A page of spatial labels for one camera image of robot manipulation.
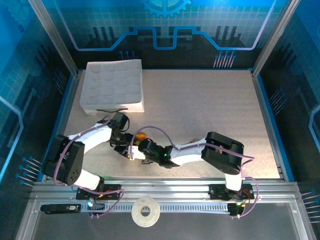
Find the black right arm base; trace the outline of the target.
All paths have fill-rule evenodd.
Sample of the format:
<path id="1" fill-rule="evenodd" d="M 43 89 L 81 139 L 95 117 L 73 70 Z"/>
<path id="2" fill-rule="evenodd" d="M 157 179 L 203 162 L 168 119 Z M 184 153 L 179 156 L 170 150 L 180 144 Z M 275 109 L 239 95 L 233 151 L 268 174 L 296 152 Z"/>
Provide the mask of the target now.
<path id="1" fill-rule="evenodd" d="M 254 200 L 254 191 L 251 184 L 243 184 L 240 190 L 227 189 L 224 184 L 210 184 L 209 197 L 211 200 Z"/>

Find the aluminium frame post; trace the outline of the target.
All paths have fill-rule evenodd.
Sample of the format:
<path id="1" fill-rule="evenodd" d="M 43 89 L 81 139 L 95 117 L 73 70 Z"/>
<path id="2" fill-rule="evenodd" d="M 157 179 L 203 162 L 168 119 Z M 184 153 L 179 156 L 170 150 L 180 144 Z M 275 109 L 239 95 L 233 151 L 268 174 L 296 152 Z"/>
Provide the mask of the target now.
<path id="1" fill-rule="evenodd" d="M 35 15 L 37 16 L 38 20 L 42 24 L 46 33 L 48 34 L 50 40 L 55 46 L 57 52 L 59 53 L 66 67 L 68 68 L 69 72 L 71 73 L 72 76 L 77 77 L 79 74 L 78 68 L 76 67 L 76 64 L 70 52 L 68 51 L 58 29 L 56 28 L 42 0 L 27 0 L 27 1 L 32 7 Z"/>
<path id="2" fill-rule="evenodd" d="M 267 62 L 269 56 L 271 55 L 274 47 L 279 41 L 280 37 L 283 35 L 285 28 L 287 27 L 289 21 L 291 20 L 293 14 L 295 13 L 301 0 L 288 0 L 283 9 L 275 27 L 270 33 L 269 38 L 266 41 L 261 53 L 259 54 L 257 61 L 254 64 L 252 70 L 252 77 L 258 76 L 263 66 Z"/>

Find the white tape roll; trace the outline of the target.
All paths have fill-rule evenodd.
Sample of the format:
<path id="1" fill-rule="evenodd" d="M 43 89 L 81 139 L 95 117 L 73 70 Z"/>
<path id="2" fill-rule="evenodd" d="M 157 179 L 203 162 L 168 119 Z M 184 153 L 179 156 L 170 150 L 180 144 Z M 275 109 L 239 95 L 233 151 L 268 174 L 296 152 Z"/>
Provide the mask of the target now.
<path id="1" fill-rule="evenodd" d="M 160 218 L 161 208 L 152 197 L 141 197 L 135 201 L 131 209 L 132 220 L 143 228 L 153 226 Z"/>

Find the flat black device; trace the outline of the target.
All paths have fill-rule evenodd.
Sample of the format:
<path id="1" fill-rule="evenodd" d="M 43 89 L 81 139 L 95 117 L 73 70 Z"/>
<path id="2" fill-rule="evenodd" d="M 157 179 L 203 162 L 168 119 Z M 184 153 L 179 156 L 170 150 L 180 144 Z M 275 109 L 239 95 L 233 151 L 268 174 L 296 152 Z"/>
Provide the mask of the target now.
<path id="1" fill-rule="evenodd" d="M 48 215 L 80 213 L 80 204 L 44 204 L 40 211 Z"/>

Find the small black controller board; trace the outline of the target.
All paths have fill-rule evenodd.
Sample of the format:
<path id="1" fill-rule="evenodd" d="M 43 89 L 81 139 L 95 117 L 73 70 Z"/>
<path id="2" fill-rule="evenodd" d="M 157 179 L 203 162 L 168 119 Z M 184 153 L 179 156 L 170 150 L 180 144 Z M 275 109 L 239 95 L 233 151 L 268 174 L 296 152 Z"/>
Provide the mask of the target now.
<path id="1" fill-rule="evenodd" d="M 105 204 L 104 203 L 98 203 L 93 198 L 90 198 L 87 203 L 87 209 L 90 211 L 100 211 L 105 210 Z"/>
<path id="2" fill-rule="evenodd" d="M 244 213 L 245 206 L 243 203 L 228 203 L 227 210 L 231 217 L 237 217 Z"/>

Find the aluminium side rail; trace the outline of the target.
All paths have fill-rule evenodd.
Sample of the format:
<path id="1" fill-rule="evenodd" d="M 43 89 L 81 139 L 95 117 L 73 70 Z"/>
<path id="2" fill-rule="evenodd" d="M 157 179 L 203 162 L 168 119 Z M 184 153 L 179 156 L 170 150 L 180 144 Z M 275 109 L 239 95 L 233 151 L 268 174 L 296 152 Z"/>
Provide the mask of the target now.
<path id="1" fill-rule="evenodd" d="M 77 88 L 79 85 L 79 81 L 80 81 L 79 77 L 73 76 L 73 75 L 70 75 L 70 77 L 67 81 L 66 89 L 65 89 L 65 92 L 64 92 L 61 104 L 60 104 L 58 115 L 56 117 L 54 128 L 52 130 L 52 134 L 49 139 L 47 149 L 45 151 L 42 163 L 45 162 L 45 159 L 48 155 L 48 152 L 50 150 L 50 147 L 51 147 L 56 135 L 63 134 L 65 132 L 65 129 L 66 129 L 66 126 L 68 123 L 68 119 L 69 119 L 69 115 L 70 115 L 70 112 L 72 109 L 72 105 L 73 105 L 75 95 L 77 92 Z"/>
<path id="2" fill-rule="evenodd" d="M 291 182 L 294 180 L 292 170 L 262 78 L 259 74 L 252 74 L 251 78 L 267 136 L 265 140 L 267 143 L 266 150 L 263 150 L 259 155 L 262 157 L 260 159 L 262 161 L 262 177 Z"/>

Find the wide aluminium beam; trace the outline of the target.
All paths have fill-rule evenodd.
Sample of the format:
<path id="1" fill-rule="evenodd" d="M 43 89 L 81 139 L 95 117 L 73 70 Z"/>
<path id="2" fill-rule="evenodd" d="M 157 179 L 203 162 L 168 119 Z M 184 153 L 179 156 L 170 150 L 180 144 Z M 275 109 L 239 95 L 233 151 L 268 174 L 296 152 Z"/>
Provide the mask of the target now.
<path id="1" fill-rule="evenodd" d="M 209 202 L 209 185 L 224 184 L 222 178 L 161 178 L 161 177 L 113 177 L 106 184 L 119 184 L 125 190 L 124 202 L 133 202 L 142 197 L 152 197 L 163 202 Z M 259 203 L 284 203 L 301 199 L 296 182 L 281 179 L 258 179 L 251 184 L 254 193 L 259 190 Z M 70 186 L 57 186 L 48 179 L 34 184 L 29 198 L 39 202 L 71 202 L 76 192 Z"/>

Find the white foam tray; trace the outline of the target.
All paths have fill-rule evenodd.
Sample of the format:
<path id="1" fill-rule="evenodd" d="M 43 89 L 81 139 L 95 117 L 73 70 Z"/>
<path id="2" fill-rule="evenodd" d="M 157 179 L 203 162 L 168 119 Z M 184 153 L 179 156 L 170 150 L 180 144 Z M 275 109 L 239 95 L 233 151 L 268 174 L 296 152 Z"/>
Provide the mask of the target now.
<path id="1" fill-rule="evenodd" d="M 87 115 L 128 108 L 126 113 L 145 111 L 142 61 L 91 61 L 85 69 L 79 104 Z"/>

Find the orange translucent tube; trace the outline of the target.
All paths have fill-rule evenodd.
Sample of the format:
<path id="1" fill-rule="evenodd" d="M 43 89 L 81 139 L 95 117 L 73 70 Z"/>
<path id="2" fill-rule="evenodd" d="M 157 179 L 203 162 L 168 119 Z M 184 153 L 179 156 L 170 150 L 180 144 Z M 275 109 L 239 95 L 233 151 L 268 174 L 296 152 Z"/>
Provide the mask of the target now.
<path id="1" fill-rule="evenodd" d="M 138 146 L 143 140 L 147 138 L 148 136 L 144 132 L 138 132 L 133 139 L 133 145 Z"/>

